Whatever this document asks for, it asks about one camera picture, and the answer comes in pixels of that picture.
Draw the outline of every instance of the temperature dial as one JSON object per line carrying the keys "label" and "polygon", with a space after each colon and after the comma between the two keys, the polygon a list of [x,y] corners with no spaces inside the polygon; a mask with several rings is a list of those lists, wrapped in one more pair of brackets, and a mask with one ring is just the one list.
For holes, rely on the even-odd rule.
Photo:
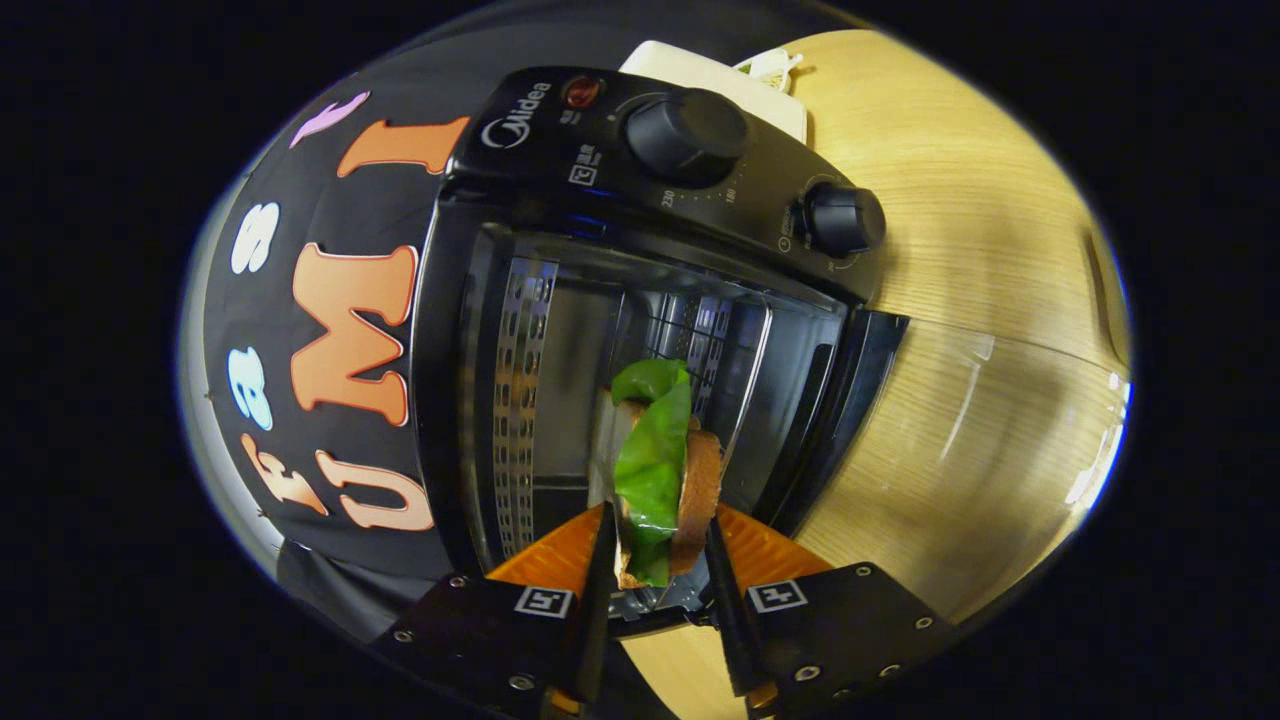
{"label": "temperature dial", "polygon": [[641,105],[622,133],[652,174],[684,187],[709,187],[742,156],[748,124],[723,96],[687,88]]}

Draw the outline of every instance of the orange letter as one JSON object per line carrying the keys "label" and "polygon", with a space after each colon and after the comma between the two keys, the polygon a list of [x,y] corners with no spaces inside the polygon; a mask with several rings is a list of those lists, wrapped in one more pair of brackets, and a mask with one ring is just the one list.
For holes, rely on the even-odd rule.
{"label": "orange letter", "polygon": [[316,464],[334,487],[343,487],[347,483],[369,486],[394,492],[404,501],[404,507],[380,507],[378,505],[361,505],[348,496],[342,496],[343,510],[351,515],[361,528],[392,528],[393,530],[428,530],[435,525],[431,518],[431,506],[426,502],[426,493],[413,480],[383,470],[380,468],[367,468],[365,465],[352,465],[338,462],[323,450],[316,451]]}
{"label": "orange letter", "polygon": [[387,120],[365,128],[351,143],[347,154],[338,163],[338,177],[349,176],[361,165],[375,163],[415,163],[426,172],[438,176],[444,172],[444,164],[453,152],[453,143],[467,127],[470,118],[458,118],[445,126],[387,127]]}
{"label": "orange letter", "polygon": [[307,484],[306,478],[296,471],[289,473],[289,477],[285,478],[284,462],[280,462],[274,455],[259,452],[257,443],[255,443],[253,438],[247,434],[241,436],[241,445],[244,446],[244,452],[248,454],[248,461],[253,464],[257,474],[261,475],[262,482],[266,483],[266,489],[271,491],[275,500],[279,500],[280,502],[291,500],[293,502],[306,505],[321,515],[329,514],[329,510],[326,510],[324,503],[320,502],[320,498],[316,497],[316,492]]}
{"label": "orange letter", "polygon": [[308,242],[293,269],[293,299],[329,332],[293,354],[293,395],[303,410],[337,402],[408,421],[408,386],[399,373],[361,380],[364,373],[401,356],[403,346],[356,310],[379,314],[388,325],[408,318],[417,250],[403,246],[384,256],[328,255]]}

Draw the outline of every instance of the red indicator light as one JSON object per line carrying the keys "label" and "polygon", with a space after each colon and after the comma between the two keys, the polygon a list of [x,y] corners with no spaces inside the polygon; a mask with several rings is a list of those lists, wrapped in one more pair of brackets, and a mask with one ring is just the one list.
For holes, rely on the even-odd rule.
{"label": "red indicator light", "polygon": [[575,110],[585,110],[600,95],[600,81],[589,77],[573,78],[564,88],[564,105]]}

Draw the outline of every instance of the letter m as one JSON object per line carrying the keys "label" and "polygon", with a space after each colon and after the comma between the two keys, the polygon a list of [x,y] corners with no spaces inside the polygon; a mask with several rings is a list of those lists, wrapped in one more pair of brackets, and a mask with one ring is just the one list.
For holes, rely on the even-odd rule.
{"label": "letter m", "polygon": [[408,421],[408,386],[399,373],[376,380],[356,375],[390,363],[404,348],[356,314],[378,314],[399,325],[413,301],[417,250],[397,247],[385,256],[328,255],[308,242],[293,269],[293,299],[329,332],[293,354],[293,395],[303,410],[335,402],[381,413],[392,425]]}

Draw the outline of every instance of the pink letter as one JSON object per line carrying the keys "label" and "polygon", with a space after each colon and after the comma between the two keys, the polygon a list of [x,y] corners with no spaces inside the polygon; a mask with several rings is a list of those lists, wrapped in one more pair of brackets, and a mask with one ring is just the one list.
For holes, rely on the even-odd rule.
{"label": "pink letter", "polygon": [[333,102],[324,110],[320,110],[320,114],[302,123],[302,127],[298,128],[297,135],[293,136],[293,142],[289,143],[289,147],[293,147],[303,137],[308,135],[315,135],[323,129],[332,128],[333,126],[340,123],[343,118],[356,111],[356,108],[360,108],[360,105],[364,104],[365,100],[369,100],[367,90],[351,99],[342,108],[339,108],[337,102]]}

